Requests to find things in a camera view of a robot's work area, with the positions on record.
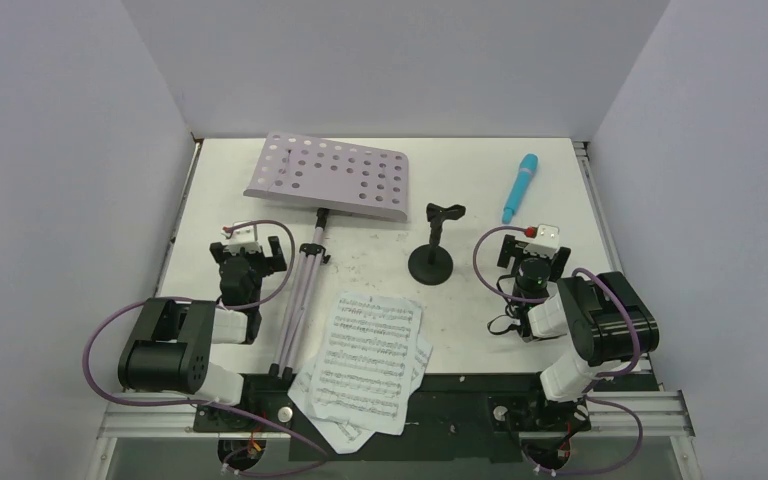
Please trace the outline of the lilac perforated music stand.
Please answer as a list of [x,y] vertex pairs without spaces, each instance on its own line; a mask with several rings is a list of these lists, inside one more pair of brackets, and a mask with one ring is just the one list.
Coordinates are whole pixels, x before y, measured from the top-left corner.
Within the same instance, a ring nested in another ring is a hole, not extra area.
[[408,176],[403,152],[285,132],[268,135],[243,195],[316,209],[313,238],[300,246],[271,375],[287,380],[295,372],[320,267],[326,262],[323,240],[330,215],[405,222]]

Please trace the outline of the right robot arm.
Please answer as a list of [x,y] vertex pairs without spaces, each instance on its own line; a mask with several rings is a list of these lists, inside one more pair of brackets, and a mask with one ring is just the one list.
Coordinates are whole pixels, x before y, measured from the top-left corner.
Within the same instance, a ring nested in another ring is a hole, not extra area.
[[528,421],[553,427],[565,415],[564,402],[582,397],[602,379],[636,368],[660,343],[659,325],[644,301],[619,271],[595,275],[563,270],[571,251],[547,227],[530,227],[518,239],[504,237],[497,265],[508,269],[505,300],[508,331],[525,341],[561,337],[569,344],[540,375],[541,390],[525,402]]

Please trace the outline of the black microphone desk stand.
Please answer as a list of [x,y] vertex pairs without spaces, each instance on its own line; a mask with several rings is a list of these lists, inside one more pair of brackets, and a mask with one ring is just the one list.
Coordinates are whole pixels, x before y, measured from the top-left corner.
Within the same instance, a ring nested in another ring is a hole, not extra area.
[[436,286],[446,282],[454,271],[453,259],[440,245],[443,223],[459,220],[466,213],[463,205],[441,207],[434,203],[426,206],[426,218],[430,226],[429,240],[414,249],[408,259],[408,271],[420,284]]

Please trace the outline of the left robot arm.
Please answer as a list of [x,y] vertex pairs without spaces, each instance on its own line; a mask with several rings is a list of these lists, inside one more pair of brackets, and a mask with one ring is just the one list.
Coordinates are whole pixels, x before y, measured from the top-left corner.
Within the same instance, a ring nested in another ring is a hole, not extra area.
[[177,392],[219,403],[219,416],[242,431],[257,420],[257,401],[243,393],[244,377],[210,361],[215,344],[249,345],[260,331],[263,279],[288,270],[280,240],[268,238],[269,252],[254,233],[210,245],[218,266],[216,301],[151,298],[145,302],[118,364],[126,388]]

